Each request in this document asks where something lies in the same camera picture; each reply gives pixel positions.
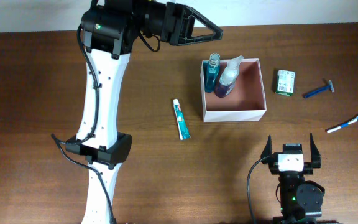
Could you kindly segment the clear blue sanitizer bottle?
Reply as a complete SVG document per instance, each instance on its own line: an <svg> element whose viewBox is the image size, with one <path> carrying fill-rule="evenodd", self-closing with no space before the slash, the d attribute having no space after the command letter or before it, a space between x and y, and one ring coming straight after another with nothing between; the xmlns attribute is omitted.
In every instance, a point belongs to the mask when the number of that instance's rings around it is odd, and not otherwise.
<svg viewBox="0 0 358 224"><path fill-rule="evenodd" d="M244 57L242 55L228 61L226 68L223 70L216 88L214 90L216 96L220 98L226 97L233 90L239 75L239 65Z"/></svg>

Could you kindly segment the blue disposable razor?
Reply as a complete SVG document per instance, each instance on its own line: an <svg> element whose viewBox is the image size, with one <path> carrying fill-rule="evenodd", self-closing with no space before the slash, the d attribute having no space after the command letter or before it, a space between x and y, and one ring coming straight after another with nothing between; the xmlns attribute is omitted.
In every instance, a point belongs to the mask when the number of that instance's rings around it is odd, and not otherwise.
<svg viewBox="0 0 358 224"><path fill-rule="evenodd" d="M319 87L315 90L305 93L303 95L303 98L310 98L310 97L320 94L324 91L330 91L331 93L335 92L332 80L328 80L328 83L325 86Z"/></svg>

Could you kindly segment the blue white toothbrush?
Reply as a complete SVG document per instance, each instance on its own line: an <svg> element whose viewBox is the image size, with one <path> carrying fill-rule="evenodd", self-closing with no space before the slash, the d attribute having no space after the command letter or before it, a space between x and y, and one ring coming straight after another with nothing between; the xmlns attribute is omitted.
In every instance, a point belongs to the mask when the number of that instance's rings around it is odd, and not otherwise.
<svg viewBox="0 0 358 224"><path fill-rule="evenodd" d="M356 115L354 118L350 119L349 121L346 121L346 122L341 123L341 124L339 124L337 126L334 126L332 128L327 129L326 132L327 133L333 133L333 132L338 131L340 129L343 129L343 128L351 125L351 124L354 124L356 122L358 122L358 115Z"/></svg>

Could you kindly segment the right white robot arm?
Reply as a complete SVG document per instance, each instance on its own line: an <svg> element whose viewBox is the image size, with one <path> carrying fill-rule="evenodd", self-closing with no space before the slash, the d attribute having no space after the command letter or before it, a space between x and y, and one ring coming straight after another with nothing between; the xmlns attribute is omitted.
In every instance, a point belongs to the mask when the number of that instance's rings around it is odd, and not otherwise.
<svg viewBox="0 0 358 224"><path fill-rule="evenodd" d="M278 175L280 191L280 217L274 223L316 223L322 216L321 206L325 188L305 175L321 167L321 154L310 134L311 161L305 162L300 143L284 144L281 152L272 152L272 138L268 138L260 158L273 175Z"/></svg>

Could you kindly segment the white open cardboard box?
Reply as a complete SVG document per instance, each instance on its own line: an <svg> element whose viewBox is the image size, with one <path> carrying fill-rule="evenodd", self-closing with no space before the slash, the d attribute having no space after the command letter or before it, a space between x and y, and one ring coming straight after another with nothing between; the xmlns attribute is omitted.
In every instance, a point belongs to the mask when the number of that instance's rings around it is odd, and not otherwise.
<svg viewBox="0 0 358 224"><path fill-rule="evenodd" d="M201 63L200 83L204 122L258 121L267 111L265 90L257 58L244 59L233 91L224 98L204 90L207 61Z"/></svg>

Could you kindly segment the teal toothpaste tube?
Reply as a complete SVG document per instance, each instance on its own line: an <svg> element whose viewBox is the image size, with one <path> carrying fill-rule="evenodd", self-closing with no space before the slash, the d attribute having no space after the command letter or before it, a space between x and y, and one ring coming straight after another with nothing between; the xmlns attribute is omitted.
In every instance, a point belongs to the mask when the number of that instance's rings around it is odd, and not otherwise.
<svg viewBox="0 0 358 224"><path fill-rule="evenodd" d="M179 103L178 99L173 99L173 108L174 108L175 116L176 116L176 120L177 120L180 140L182 141L182 140L191 138L188 127L186 125L184 115L181 111L181 107L180 107L180 103Z"/></svg>

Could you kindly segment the teal mouthwash bottle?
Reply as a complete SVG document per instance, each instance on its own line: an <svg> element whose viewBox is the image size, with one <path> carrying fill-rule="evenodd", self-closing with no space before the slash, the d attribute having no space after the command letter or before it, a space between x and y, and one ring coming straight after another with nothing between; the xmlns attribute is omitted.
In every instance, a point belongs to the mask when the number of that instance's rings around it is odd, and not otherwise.
<svg viewBox="0 0 358 224"><path fill-rule="evenodd" d="M206 66L206 75L204 78L205 92L211 93L214 90L216 84L216 78L218 77L220 70L220 55L218 53L212 53L209 56L209 60Z"/></svg>

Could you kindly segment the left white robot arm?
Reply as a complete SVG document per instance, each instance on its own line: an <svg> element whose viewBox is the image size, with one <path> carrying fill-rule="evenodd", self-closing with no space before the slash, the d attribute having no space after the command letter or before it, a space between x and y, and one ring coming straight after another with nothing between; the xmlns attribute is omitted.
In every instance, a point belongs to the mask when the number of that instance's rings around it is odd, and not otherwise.
<svg viewBox="0 0 358 224"><path fill-rule="evenodd" d="M223 30L196 9L157 1L93 1L83 14L77 41L87 82L78 132L57 145L64 156L84 156L89 186L83 223L115 223L112 211L120 167L132 137L117 130L121 83L136 39L181 46L219 40Z"/></svg>

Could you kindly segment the green white soap box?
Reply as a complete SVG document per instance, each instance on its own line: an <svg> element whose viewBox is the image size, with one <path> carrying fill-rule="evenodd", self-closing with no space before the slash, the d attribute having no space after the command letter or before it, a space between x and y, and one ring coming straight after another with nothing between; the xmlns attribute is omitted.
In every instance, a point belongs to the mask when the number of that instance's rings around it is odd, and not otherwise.
<svg viewBox="0 0 358 224"><path fill-rule="evenodd" d="M288 70L278 70L277 87L275 92L279 95L292 96L295 87L296 73Z"/></svg>

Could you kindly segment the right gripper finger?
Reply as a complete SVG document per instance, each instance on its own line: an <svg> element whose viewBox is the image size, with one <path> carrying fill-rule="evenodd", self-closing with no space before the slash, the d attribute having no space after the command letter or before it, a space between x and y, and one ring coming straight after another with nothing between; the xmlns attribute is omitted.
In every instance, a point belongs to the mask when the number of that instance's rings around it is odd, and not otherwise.
<svg viewBox="0 0 358 224"><path fill-rule="evenodd" d="M312 133L310 133L310 153L311 153L310 167L314 169L319 169L321 167L321 154L319 153L318 148L316 147Z"/></svg>
<svg viewBox="0 0 358 224"><path fill-rule="evenodd" d="M267 143L260 155L261 163L268 164L271 157L272 157L272 138L271 135L269 135L267 139Z"/></svg>

